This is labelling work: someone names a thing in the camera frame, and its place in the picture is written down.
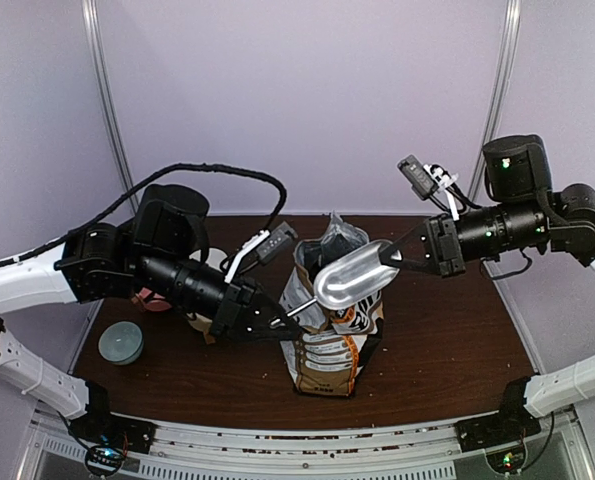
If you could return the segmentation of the pet food bag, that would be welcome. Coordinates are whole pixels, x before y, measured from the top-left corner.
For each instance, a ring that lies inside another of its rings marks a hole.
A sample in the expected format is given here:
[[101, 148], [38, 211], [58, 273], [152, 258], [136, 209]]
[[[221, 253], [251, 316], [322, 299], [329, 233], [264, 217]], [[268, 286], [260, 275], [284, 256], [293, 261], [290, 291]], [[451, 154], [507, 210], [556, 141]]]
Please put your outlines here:
[[[280, 296], [292, 311], [312, 297], [313, 281], [326, 265], [367, 244], [368, 234], [332, 213], [322, 236], [300, 241], [294, 268]], [[358, 376], [379, 346], [384, 326], [382, 294], [329, 310], [313, 304], [294, 316], [304, 331], [280, 343], [295, 389], [306, 395], [349, 397]]]

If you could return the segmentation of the metal food scoop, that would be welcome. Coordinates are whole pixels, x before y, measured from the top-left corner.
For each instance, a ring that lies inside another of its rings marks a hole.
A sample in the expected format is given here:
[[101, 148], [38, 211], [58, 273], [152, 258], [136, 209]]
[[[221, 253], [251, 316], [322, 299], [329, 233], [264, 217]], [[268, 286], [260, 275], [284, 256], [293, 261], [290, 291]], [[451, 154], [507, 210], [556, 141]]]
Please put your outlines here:
[[269, 326], [276, 329], [287, 324], [297, 314], [318, 304], [330, 310], [346, 309], [358, 301], [382, 290], [398, 275], [399, 269], [383, 264], [380, 254], [386, 259], [401, 260], [398, 249], [391, 254], [393, 245], [389, 240], [374, 240], [328, 264], [316, 276], [313, 293], [297, 307], [286, 311], [286, 320], [273, 319]]

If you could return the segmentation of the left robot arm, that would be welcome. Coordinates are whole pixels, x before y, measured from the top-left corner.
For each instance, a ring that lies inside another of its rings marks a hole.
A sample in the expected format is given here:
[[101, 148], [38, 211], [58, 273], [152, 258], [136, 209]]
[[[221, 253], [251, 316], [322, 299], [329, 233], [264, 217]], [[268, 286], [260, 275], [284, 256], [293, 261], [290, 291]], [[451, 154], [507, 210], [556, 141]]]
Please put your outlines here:
[[146, 288], [183, 314], [211, 321], [213, 337], [292, 340], [301, 328], [256, 281], [208, 264], [208, 200], [180, 185], [147, 187], [136, 215], [120, 226], [95, 220], [81, 231], [0, 262], [0, 375], [23, 393], [80, 421], [100, 444], [121, 424], [108, 393], [25, 348], [3, 315], [45, 304], [128, 299]]

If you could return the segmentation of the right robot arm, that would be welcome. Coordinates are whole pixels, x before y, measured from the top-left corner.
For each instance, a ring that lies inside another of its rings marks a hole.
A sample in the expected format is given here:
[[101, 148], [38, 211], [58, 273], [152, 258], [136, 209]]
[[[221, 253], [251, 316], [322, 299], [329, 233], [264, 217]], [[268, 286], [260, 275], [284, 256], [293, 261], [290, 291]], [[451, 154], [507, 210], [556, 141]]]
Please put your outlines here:
[[[595, 190], [582, 183], [560, 192], [552, 186], [540, 136], [497, 138], [482, 147], [489, 207], [474, 207], [454, 220], [448, 214], [378, 251], [384, 266], [452, 277], [473, 260], [496, 260], [507, 251], [534, 247], [565, 252], [595, 271]], [[490, 419], [496, 440], [512, 440], [528, 415], [544, 417], [595, 396], [595, 355], [550, 374], [509, 383], [500, 412]]]

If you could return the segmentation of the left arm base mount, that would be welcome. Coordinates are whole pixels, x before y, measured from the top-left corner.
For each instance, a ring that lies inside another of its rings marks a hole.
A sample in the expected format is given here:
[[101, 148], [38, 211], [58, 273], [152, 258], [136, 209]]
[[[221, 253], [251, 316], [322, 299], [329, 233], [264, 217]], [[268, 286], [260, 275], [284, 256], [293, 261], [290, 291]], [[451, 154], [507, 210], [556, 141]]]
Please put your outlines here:
[[85, 450], [84, 466], [96, 478], [116, 474], [129, 452], [150, 452], [156, 425], [150, 421], [113, 414], [105, 388], [85, 381], [88, 400], [84, 414], [65, 420], [70, 436]]

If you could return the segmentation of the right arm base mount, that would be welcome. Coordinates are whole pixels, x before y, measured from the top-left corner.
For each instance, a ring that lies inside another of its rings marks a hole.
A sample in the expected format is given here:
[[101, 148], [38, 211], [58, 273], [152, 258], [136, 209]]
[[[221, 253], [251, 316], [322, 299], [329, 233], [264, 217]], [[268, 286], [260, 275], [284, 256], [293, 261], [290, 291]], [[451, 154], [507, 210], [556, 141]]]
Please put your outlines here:
[[496, 413], [460, 420], [454, 428], [461, 451], [489, 450], [488, 466], [497, 474], [519, 475], [531, 462], [526, 440], [541, 432], [540, 421], [525, 408], [530, 378], [509, 382]]

